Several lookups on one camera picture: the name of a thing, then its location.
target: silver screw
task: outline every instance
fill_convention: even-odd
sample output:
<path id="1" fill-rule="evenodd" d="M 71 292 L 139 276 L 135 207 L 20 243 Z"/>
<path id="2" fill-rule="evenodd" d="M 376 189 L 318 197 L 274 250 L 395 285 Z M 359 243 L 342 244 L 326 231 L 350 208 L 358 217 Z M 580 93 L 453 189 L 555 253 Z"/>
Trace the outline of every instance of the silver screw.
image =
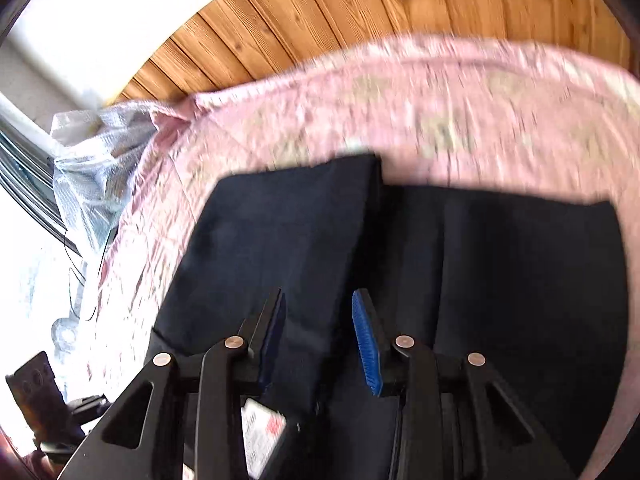
<path id="1" fill-rule="evenodd" d="M 411 348 L 414 344 L 414 338 L 410 335 L 399 335 L 396 337 L 396 345 L 400 348 Z"/>
<path id="2" fill-rule="evenodd" d="M 466 356 L 466 360 L 473 366 L 482 366 L 486 362 L 484 356 L 478 352 L 471 352 L 471 354 Z"/>
<path id="3" fill-rule="evenodd" d="M 166 366 L 171 362 L 171 356 L 167 352 L 161 352 L 154 357 L 154 364 L 156 366 Z"/>
<path id="4" fill-rule="evenodd" d="M 239 335 L 233 335 L 225 339 L 225 346 L 227 348 L 240 348 L 244 344 L 244 339 Z"/>

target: wooden wall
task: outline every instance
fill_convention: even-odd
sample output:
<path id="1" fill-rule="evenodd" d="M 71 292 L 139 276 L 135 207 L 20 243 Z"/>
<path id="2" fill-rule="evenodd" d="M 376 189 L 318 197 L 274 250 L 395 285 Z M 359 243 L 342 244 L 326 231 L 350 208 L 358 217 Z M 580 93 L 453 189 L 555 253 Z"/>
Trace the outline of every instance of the wooden wall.
<path id="1" fill-rule="evenodd" d="M 602 0 L 213 0 L 158 48 L 122 98 L 177 100 L 402 32 L 537 40 L 631 64 L 628 37 Z"/>

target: floral bedspread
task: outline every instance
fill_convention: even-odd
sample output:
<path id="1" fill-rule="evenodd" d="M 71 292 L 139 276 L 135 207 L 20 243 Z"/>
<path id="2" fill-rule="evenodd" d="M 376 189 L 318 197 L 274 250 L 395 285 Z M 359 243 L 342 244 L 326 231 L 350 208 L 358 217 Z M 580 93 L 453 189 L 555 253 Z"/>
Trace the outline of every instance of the floral bedspread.
<path id="1" fill-rule="evenodd" d="M 631 75 L 540 44 L 409 36 L 196 94 L 161 107 L 154 121 L 159 132 L 100 274 L 88 357 L 97 389 L 114 397 L 140 370 L 156 313 L 222 176 L 371 150 L 389 183 L 616 205 L 630 279 L 628 355 L 581 478 L 608 462 L 640 411 L 640 84 Z"/>

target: folded black pants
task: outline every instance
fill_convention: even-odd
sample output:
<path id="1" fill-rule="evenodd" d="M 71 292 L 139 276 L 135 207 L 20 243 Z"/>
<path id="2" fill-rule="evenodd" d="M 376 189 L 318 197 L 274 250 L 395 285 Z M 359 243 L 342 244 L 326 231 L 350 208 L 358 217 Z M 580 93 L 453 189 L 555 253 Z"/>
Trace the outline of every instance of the folded black pants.
<path id="1" fill-rule="evenodd" d="M 484 354 L 574 471 L 586 464 L 626 349 L 626 269 L 610 203 L 384 186 L 372 155 L 228 177 L 198 220 L 148 356 L 207 350 L 274 286 L 287 321 L 261 401 L 323 418 L 321 438 L 298 457 L 299 478 L 388 477 L 398 404 L 365 384 L 350 317 L 358 287 L 391 336 Z"/>

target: white label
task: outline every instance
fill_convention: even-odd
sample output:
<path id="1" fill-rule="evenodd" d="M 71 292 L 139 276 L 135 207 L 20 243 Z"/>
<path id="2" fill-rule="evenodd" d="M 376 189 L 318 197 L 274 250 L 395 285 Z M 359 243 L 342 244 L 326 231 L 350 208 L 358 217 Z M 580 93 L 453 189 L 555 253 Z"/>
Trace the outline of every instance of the white label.
<path id="1" fill-rule="evenodd" d="M 247 399 L 241 411 L 246 471 L 251 478 L 258 480 L 287 421 L 253 399 Z"/>

